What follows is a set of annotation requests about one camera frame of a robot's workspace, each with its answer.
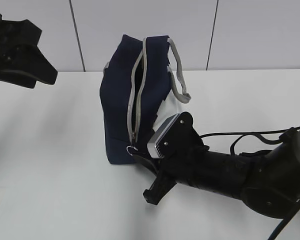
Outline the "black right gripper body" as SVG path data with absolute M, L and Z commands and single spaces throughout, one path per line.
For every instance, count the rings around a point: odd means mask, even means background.
M 158 205 L 161 199 L 177 184 L 191 185 L 191 165 L 196 150 L 204 153 L 209 147 L 203 143 L 202 138 L 193 127 L 193 117 L 189 112 L 181 112 L 178 119 L 171 126 L 159 149 L 164 155 L 160 159 L 162 176 L 156 176 L 149 189 L 143 192 L 147 203 Z

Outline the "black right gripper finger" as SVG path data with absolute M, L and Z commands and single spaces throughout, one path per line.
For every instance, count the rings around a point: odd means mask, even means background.
M 132 157 L 136 161 L 136 163 L 142 165 L 150 172 L 152 172 L 155 176 L 162 176 L 163 171 L 160 166 L 160 160 L 157 158 L 151 158 L 148 153 L 143 152 L 134 152 L 132 153 Z

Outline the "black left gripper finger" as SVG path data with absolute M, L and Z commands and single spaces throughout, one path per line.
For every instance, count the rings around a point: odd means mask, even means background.
M 36 81 L 54 85 L 58 71 L 49 63 L 37 46 L 24 45 L 18 51 L 17 70 Z
M 37 83 L 37 79 L 22 70 L 11 68 L 0 68 L 0 82 L 5 82 L 29 89 L 33 89 Z

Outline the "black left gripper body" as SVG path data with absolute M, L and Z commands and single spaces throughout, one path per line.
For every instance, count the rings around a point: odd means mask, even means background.
M 4 20 L 0 14 L 0 75 L 41 75 L 41 35 L 30 20 Z

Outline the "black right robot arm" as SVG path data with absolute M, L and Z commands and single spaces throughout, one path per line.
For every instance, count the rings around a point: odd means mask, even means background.
M 211 151 L 185 111 L 169 117 L 153 134 L 146 150 L 133 158 L 155 175 L 145 200 L 157 205 L 176 185 L 242 201 L 275 219 L 300 207 L 300 127 L 291 127 L 272 142 L 273 150 L 235 154 Z

